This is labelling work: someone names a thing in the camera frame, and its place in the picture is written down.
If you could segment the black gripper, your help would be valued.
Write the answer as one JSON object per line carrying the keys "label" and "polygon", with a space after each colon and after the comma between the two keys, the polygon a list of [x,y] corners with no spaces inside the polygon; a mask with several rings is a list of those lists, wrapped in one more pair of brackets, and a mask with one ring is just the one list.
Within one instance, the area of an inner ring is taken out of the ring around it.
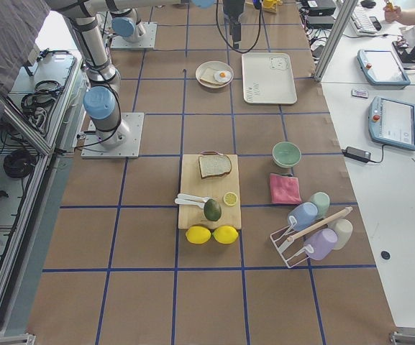
{"label": "black gripper", "polygon": [[229,25],[228,33],[232,39],[232,46],[234,49],[239,48],[239,43],[242,39],[242,30],[240,17],[244,11],[245,1],[244,0],[223,0],[222,11],[224,18]]}

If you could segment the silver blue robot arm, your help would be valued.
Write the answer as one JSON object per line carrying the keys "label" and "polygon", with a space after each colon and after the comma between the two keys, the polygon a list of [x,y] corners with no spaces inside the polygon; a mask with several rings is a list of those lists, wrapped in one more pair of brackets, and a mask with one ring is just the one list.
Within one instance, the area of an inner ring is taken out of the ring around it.
{"label": "silver blue robot arm", "polygon": [[113,31],[126,40],[138,42],[145,35],[138,8],[182,4],[182,1],[48,1],[47,4],[68,23],[91,85],[83,97],[83,107],[95,133],[81,146],[82,156],[138,157],[144,114],[121,110],[121,76],[104,43],[97,14],[109,12],[116,22]]}

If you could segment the person hand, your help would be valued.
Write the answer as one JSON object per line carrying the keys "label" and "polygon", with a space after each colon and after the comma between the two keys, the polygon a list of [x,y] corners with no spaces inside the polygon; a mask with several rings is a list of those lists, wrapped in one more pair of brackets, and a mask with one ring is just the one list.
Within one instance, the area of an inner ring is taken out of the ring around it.
{"label": "person hand", "polygon": [[387,23],[398,22],[401,18],[401,8],[387,1],[383,8],[384,18]]}

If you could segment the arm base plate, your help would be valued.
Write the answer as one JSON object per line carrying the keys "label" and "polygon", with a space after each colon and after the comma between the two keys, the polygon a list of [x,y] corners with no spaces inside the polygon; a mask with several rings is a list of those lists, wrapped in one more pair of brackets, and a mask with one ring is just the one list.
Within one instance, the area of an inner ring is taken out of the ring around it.
{"label": "arm base plate", "polygon": [[114,36],[111,41],[113,50],[143,50],[155,47],[157,22],[140,22],[129,37]]}
{"label": "arm base plate", "polygon": [[121,124],[110,139],[109,132],[96,133],[94,123],[90,120],[88,130],[93,131],[87,135],[83,143],[81,157],[83,159],[136,159],[140,154],[140,143],[145,115],[141,112],[122,113]]}

